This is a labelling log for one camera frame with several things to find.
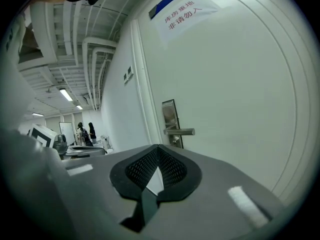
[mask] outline perforated black pad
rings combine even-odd
[[[189,158],[164,145],[152,145],[115,164],[110,171],[110,180],[122,197],[140,201],[142,191],[157,167],[161,171],[164,187],[158,193],[158,203],[186,198],[198,187],[202,178],[199,166]]]

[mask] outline white box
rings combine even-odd
[[[55,138],[58,134],[50,130],[49,128],[40,125],[40,124],[32,124],[32,127],[29,132],[29,136],[37,139],[42,143],[43,147],[52,148],[54,146]]]

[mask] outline ceiling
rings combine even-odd
[[[25,11],[26,27],[29,27],[30,31],[23,40],[18,70],[34,90],[35,99],[29,105],[24,120],[37,118],[32,113],[53,116],[78,112],[76,105],[83,109],[93,108],[85,80],[82,42],[86,37],[118,42],[123,23],[139,1],[99,0],[94,6],[82,1],[78,5],[78,11],[75,2],[39,3]],[[78,66],[74,42],[77,46]],[[91,61],[93,49],[96,47],[102,46],[90,43],[87,50],[88,79],[92,95]],[[100,107],[99,91],[102,93],[101,88],[112,58],[112,53],[97,53],[97,108]],[[59,92],[61,88],[67,90],[73,101],[67,101]]]

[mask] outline black mesh grille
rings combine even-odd
[[[125,169],[126,176],[142,190],[148,185],[158,166],[157,149],[130,164]]]
[[[158,155],[164,188],[182,181],[187,175],[186,166],[162,149],[158,149]]]

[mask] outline white ceiling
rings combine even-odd
[[[55,44],[54,56],[57,58],[57,62],[44,63],[46,61],[42,60],[43,58],[41,58],[41,61],[36,59],[33,60],[34,58],[39,57],[36,56],[36,53],[28,54],[28,56],[25,57],[21,56],[20,62],[22,63],[19,64],[18,69],[35,92],[35,99],[29,105],[28,111],[24,115],[25,120],[37,117],[32,115],[32,113],[52,116],[79,111],[78,108],[76,108],[76,105],[81,105],[84,109],[92,109],[85,81],[82,41],[85,37],[97,37],[118,42],[120,38],[120,29],[124,21],[134,6],[139,2],[139,0],[105,0],[105,3],[103,3],[103,1],[104,0],[99,0],[94,6],[90,6],[86,1],[82,2],[76,35],[79,67],[75,67],[75,55],[72,45],[76,3],[72,3],[70,27],[68,30],[70,31],[68,34],[71,37],[72,55],[67,55],[66,52],[64,24],[67,26],[68,23],[64,21],[63,17],[64,10],[66,9],[64,3],[54,4],[52,9],[53,13],[48,13],[46,15],[49,19],[43,20],[43,25],[45,26],[48,22],[51,22],[52,26],[54,26],[51,30],[51,39],[53,39],[53,43]],[[38,21],[33,22],[32,20],[31,23],[35,39],[37,39],[36,29],[39,28],[39,23]],[[37,39],[37,42],[43,57],[45,57],[44,54],[46,51],[41,48],[41,40],[39,38]],[[95,47],[98,47],[98,45],[90,44],[88,48],[88,70],[90,67],[89,64],[92,50]],[[104,59],[105,54],[98,53],[95,72],[97,107],[100,105],[98,89],[102,87],[102,84],[98,86],[98,78]],[[108,55],[108,59],[112,60],[112,54]],[[109,65],[110,62],[107,62],[102,74],[101,83],[104,82],[104,76],[106,75]],[[67,92],[72,97],[73,102],[67,101],[66,98],[62,96],[59,92],[60,88],[66,88]]]

